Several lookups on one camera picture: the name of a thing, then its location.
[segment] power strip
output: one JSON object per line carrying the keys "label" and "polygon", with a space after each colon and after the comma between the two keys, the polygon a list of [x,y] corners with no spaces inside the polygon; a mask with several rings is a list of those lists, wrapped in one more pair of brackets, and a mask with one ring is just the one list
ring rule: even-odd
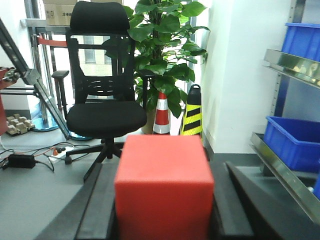
{"label": "power strip", "polygon": [[60,152],[58,155],[55,155],[55,156],[54,156],[54,155],[51,155],[51,156],[49,157],[49,160],[50,160],[53,164],[56,163],[56,162],[58,162],[58,161],[60,161],[60,160],[65,160],[66,152],[67,152],[67,151],[71,151],[72,149],[74,149],[73,146],[66,146],[64,151]]}

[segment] chair seat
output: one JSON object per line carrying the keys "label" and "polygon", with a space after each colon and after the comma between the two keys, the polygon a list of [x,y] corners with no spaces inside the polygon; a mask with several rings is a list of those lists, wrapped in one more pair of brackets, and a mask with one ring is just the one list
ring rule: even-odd
{"label": "chair seat", "polygon": [[66,117],[69,130],[97,139],[121,137],[147,122],[145,110],[134,101],[78,103]]}

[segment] chair leg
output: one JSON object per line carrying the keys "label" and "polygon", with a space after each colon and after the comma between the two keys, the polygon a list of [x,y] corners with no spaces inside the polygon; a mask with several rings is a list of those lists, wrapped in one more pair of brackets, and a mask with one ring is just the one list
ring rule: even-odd
{"label": "chair leg", "polygon": [[105,160],[105,158],[112,159],[113,155],[120,158],[122,151],[120,150],[120,148],[118,148],[117,145],[118,144],[115,144],[113,139],[108,139],[104,141],[103,149],[101,150],[98,157],[94,160],[88,171],[85,173],[83,177],[84,181],[86,181],[86,179],[89,177],[90,173],[92,172],[97,163],[102,163]]}
{"label": "chair leg", "polygon": [[124,142],[116,142],[114,145],[117,146],[119,149],[123,149],[124,148]]}
{"label": "chair leg", "polygon": [[74,154],[96,153],[96,152],[100,152],[103,148],[104,148],[104,145],[99,144],[99,145],[95,145],[95,146],[91,146],[91,147],[84,147],[84,148],[80,148],[80,149],[74,149],[74,150],[71,150],[71,151],[67,151],[65,153],[65,156],[68,157],[68,156],[74,155]]}
{"label": "chair leg", "polygon": [[113,146],[112,146],[112,152],[113,152],[113,154],[116,155],[118,158],[121,157],[122,151],[120,150],[120,148],[118,148],[118,146],[113,145]]}

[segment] power adapter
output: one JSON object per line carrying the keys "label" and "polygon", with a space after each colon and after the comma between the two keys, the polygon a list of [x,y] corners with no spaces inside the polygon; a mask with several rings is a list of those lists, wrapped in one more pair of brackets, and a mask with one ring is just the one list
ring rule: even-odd
{"label": "power adapter", "polygon": [[36,165],[35,156],[25,154],[11,154],[7,158],[6,167],[32,169]]}

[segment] chair headrest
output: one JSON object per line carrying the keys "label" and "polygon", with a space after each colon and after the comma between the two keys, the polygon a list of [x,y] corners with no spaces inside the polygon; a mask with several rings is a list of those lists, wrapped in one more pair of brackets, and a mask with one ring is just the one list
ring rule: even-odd
{"label": "chair headrest", "polygon": [[70,28],[75,32],[123,32],[130,28],[125,9],[117,2],[79,1],[75,4]]}

